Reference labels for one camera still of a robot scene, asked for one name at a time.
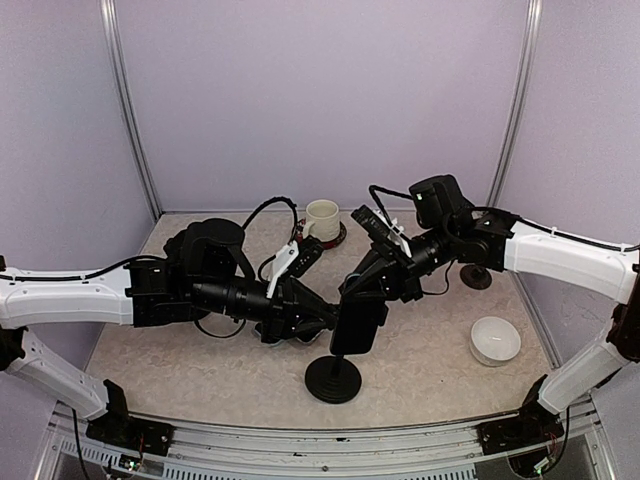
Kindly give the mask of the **tall black clamp phone stand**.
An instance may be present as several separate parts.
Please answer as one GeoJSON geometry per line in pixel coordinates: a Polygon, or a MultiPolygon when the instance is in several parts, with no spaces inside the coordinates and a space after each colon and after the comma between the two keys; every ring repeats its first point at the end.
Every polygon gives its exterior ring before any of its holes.
{"type": "Polygon", "coordinates": [[[328,404],[344,404],[354,399],[362,386],[360,371],[348,356],[331,352],[309,364],[305,371],[305,386],[316,399],[328,404]]]}

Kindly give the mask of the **black plate phone stand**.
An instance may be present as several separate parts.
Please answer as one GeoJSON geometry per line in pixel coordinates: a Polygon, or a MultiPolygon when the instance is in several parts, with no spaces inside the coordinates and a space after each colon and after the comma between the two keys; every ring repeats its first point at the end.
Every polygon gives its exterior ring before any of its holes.
{"type": "Polygon", "coordinates": [[[474,290],[485,290],[492,285],[492,276],[489,271],[478,265],[465,265],[460,269],[461,281],[474,290]]]}

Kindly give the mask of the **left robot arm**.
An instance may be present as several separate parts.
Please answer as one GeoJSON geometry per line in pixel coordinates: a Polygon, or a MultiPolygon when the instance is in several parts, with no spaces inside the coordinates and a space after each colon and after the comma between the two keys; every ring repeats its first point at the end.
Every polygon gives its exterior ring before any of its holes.
{"type": "Polygon", "coordinates": [[[210,313],[261,326],[264,342],[333,329],[337,309],[302,284],[322,255],[318,241],[290,241],[269,283],[256,278],[242,247],[245,231],[221,218],[193,222],[164,246],[97,272],[1,276],[1,369],[39,386],[87,420],[90,438],[136,449],[166,441],[171,426],[130,415],[121,387],[95,380],[48,349],[37,324],[110,323],[134,328],[194,322],[210,313]]]}

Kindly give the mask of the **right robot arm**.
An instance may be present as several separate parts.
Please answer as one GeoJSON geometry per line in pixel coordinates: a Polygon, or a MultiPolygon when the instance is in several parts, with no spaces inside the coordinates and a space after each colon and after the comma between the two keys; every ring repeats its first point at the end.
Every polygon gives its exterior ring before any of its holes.
{"type": "Polygon", "coordinates": [[[530,300],[543,318],[578,318],[572,292],[582,290],[591,325],[581,349],[532,385],[516,415],[479,425],[481,448],[495,454],[566,437],[571,403],[639,359],[638,248],[476,206],[450,174],[415,183],[407,196],[422,229],[414,238],[392,224],[383,206],[354,211],[371,248],[341,285],[330,352],[307,367],[307,390],[329,404],[352,400],[362,379],[351,357],[371,349],[391,301],[423,297],[424,276],[457,262],[463,283],[484,290],[494,273],[508,271],[533,278],[530,300]]]}

